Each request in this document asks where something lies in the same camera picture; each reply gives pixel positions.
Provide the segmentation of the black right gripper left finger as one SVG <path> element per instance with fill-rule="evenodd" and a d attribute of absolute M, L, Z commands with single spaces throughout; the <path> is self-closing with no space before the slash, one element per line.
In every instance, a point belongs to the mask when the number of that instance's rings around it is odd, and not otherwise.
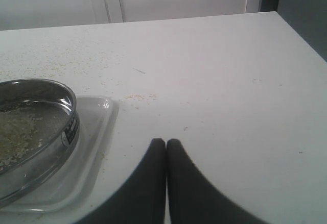
<path fill-rule="evenodd" d="M 83 223 L 164 223 L 166 209 L 166 144 L 150 145 L 126 182 Z"/>

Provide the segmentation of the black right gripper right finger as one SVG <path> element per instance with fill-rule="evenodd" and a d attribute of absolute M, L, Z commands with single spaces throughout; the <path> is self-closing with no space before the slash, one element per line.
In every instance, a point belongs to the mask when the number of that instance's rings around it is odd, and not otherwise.
<path fill-rule="evenodd" d="M 264 223 L 215 188 L 179 140 L 167 142 L 166 158 L 171 223 Z"/>

